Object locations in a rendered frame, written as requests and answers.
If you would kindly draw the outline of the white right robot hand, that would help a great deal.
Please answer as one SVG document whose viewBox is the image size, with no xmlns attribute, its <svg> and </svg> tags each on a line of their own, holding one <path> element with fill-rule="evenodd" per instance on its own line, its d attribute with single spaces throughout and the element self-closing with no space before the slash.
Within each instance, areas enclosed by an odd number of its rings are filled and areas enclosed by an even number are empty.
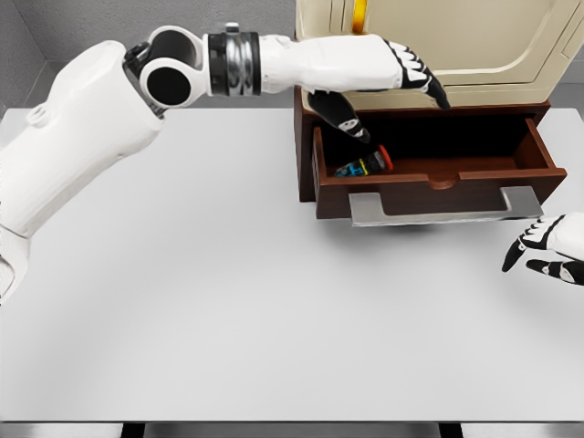
<svg viewBox="0 0 584 438">
<path fill-rule="evenodd" d="M 526 267 L 571 285 L 584 287 L 584 213 L 540 217 L 513 242 L 502 271 L 508 272 L 527 249 L 553 251 L 568 261 L 531 259 Z"/>
</svg>

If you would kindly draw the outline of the small multicoloured switch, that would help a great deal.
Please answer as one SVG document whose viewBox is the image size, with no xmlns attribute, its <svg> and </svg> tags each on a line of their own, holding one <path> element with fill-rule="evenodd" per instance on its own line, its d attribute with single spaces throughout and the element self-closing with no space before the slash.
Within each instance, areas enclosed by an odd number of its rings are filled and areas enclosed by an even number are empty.
<svg viewBox="0 0 584 438">
<path fill-rule="evenodd" d="M 334 172 L 334 176 L 368 176 L 382 171 L 392 172 L 393 163 L 385 147 L 379 144 L 374 152 L 339 167 Z"/>
</svg>

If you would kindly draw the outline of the brown wooden cabinet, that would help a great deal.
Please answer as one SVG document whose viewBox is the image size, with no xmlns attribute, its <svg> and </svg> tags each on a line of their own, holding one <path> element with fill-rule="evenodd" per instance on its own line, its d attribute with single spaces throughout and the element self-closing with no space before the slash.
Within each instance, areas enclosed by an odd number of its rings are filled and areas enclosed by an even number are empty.
<svg viewBox="0 0 584 438">
<path fill-rule="evenodd" d="M 297 148 L 297 175 L 299 198 L 303 202 L 316 203 L 315 175 L 312 166 L 314 130 L 317 127 L 329 125 L 308 105 L 306 92 L 296 89 L 294 92 L 294 127 Z M 413 119 L 439 117 L 477 117 L 495 115 L 523 115 L 538 126 L 549 109 L 549 104 L 507 104 L 483 107 L 455 107 L 449 110 L 438 108 L 408 108 L 408 109 L 357 109 L 356 114 L 363 126 L 365 120 Z"/>
</svg>

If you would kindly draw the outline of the brown wooden drawer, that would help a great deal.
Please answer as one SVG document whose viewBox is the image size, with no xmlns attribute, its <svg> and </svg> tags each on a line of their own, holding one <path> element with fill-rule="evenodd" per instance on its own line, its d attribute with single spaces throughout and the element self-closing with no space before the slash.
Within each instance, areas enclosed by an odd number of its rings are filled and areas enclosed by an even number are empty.
<svg viewBox="0 0 584 438">
<path fill-rule="evenodd" d="M 530 186 L 540 203 L 567 173 L 523 115 L 365 120 L 369 144 L 329 125 L 314 130 L 316 215 L 349 218 L 349 195 L 378 193 L 387 215 L 501 211 L 503 187 Z M 383 146 L 393 165 L 369 176 L 334 172 Z"/>
</svg>

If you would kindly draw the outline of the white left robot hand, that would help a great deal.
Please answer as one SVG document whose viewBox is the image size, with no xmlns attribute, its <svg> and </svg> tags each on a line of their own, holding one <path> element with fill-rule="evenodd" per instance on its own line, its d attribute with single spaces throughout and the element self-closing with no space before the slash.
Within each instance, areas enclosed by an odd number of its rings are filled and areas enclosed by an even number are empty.
<svg viewBox="0 0 584 438">
<path fill-rule="evenodd" d="M 349 91 L 418 89 L 442 110 L 451 108 L 442 84 L 409 47 L 378 35 L 330 36 L 299 43 L 308 65 L 298 84 L 324 121 L 363 143 L 370 134 L 344 97 Z"/>
</svg>

